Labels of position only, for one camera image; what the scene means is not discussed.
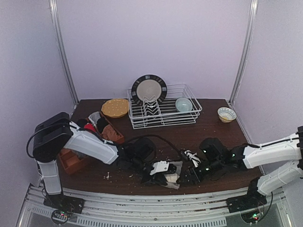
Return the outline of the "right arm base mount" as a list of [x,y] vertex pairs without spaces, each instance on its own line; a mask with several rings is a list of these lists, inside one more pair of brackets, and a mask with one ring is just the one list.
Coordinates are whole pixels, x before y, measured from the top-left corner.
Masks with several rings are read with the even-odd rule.
[[229,213],[254,209],[241,214],[241,218],[247,224],[257,224],[264,216],[264,205],[267,203],[267,199],[265,195],[258,192],[258,180],[259,177],[250,182],[245,195],[231,197],[226,200]]

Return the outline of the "brown wooden organizer box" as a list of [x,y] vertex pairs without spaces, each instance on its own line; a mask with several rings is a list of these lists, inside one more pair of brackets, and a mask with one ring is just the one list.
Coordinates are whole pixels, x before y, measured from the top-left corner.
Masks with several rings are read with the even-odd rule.
[[73,135],[58,155],[61,165],[68,175],[84,169],[93,159],[110,165],[118,158],[118,149],[115,147],[115,144],[122,144],[125,139],[107,118],[106,120],[120,135],[118,141],[102,138],[97,125],[93,125],[97,131],[93,132],[79,127],[76,122],[70,122]]

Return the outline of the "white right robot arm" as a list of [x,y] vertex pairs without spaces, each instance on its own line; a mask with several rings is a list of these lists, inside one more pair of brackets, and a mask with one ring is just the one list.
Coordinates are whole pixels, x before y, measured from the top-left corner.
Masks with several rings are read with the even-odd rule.
[[207,176],[226,169],[241,172],[255,167],[281,163],[270,173],[251,180],[247,197],[253,200],[265,198],[275,189],[296,180],[303,175],[303,128],[297,132],[272,142],[242,144],[228,149],[218,138],[206,138],[199,149],[206,159],[200,160],[191,151],[183,154],[192,161],[192,167],[181,172],[177,180],[180,184],[198,184]]

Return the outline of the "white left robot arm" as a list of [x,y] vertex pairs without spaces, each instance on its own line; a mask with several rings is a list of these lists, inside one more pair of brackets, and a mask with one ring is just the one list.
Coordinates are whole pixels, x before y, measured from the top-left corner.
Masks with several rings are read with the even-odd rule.
[[67,149],[76,154],[95,158],[111,165],[116,161],[126,168],[134,168],[142,174],[142,183],[168,186],[167,175],[176,173],[176,166],[168,161],[153,164],[146,158],[155,151],[151,135],[139,136],[119,144],[101,137],[96,131],[79,126],[70,120],[66,112],[61,112],[36,126],[27,143],[33,143],[33,150],[27,152],[40,169],[48,195],[62,194],[61,180],[57,166],[57,156]]

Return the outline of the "grey beige sock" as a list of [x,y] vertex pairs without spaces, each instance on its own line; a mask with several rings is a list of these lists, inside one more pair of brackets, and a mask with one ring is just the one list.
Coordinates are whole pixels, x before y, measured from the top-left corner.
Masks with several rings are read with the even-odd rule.
[[166,188],[178,190],[180,188],[180,184],[177,183],[177,180],[180,178],[183,162],[182,161],[170,161],[170,164],[173,164],[177,169],[173,174],[165,174],[165,178],[167,180]]

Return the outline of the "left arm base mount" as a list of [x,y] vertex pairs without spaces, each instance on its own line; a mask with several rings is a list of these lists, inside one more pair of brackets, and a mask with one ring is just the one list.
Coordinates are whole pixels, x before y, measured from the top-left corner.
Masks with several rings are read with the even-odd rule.
[[42,195],[44,196],[43,204],[53,208],[51,213],[52,222],[59,226],[67,223],[73,214],[81,214],[84,208],[84,199],[67,196],[63,192],[57,195],[49,195],[43,188]]

